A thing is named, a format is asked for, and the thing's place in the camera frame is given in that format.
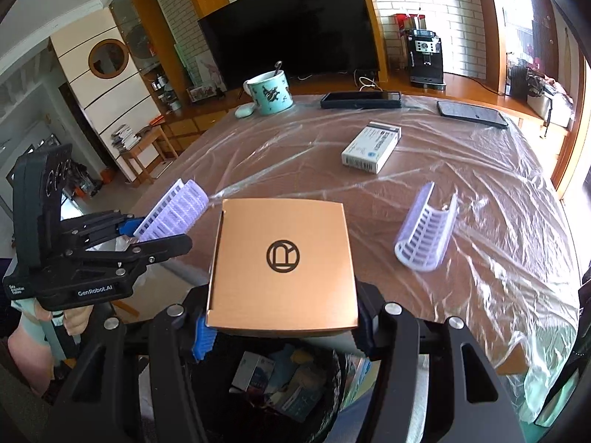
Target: white brick wall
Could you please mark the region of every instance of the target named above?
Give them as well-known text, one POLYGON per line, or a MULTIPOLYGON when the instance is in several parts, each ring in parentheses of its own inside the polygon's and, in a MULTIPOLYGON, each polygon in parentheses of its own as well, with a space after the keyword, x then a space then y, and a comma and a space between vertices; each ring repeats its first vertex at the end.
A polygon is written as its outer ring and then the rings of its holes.
POLYGON ((191 0, 158 0, 174 40, 187 60, 191 73, 200 80, 195 57, 207 51, 208 44, 199 26, 191 0))
POLYGON ((425 14, 427 29, 441 37, 444 71, 486 78, 484 20, 480 0, 376 0, 388 56, 394 67, 402 58, 395 13, 425 14))

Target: person's arm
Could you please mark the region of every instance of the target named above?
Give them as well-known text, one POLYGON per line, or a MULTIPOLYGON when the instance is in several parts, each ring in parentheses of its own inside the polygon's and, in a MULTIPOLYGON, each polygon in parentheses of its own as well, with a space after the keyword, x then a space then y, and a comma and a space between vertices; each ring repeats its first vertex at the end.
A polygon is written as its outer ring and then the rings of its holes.
MULTIPOLYGON (((54 358, 45 341, 40 321, 51 321, 51 312, 34 299, 13 305, 23 312, 17 330, 8 339, 8 350, 33 391, 42 395, 53 378, 54 358)), ((88 325, 92 306, 64 311, 64 327, 70 336, 80 335, 88 325)))

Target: black espresso machine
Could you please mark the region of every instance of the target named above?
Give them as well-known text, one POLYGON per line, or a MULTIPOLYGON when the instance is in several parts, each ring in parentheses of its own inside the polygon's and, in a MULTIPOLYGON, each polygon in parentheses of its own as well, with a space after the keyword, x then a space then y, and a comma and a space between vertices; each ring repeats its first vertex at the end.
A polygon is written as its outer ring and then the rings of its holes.
POLYGON ((412 29, 407 31, 410 82, 413 86, 445 90, 441 39, 435 32, 412 29))

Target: smartphone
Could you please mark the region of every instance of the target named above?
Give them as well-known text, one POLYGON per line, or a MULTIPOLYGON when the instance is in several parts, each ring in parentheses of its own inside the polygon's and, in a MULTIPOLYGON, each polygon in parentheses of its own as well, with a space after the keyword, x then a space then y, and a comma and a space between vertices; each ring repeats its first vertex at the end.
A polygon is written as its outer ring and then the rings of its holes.
POLYGON ((402 105, 398 91, 339 91, 327 94, 320 101, 324 109, 391 109, 402 105))

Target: mug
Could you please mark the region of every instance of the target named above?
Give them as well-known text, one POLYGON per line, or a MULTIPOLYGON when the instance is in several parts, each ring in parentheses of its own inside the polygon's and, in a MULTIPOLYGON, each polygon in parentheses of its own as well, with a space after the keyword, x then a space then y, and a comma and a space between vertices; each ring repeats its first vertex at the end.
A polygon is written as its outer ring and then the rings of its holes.
POLYGON ((244 91, 252 97, 262 115, 279 113, 294 104, 285 72, 281 70, 274 75, 274 71, 269 71, 244 82, 244 91))

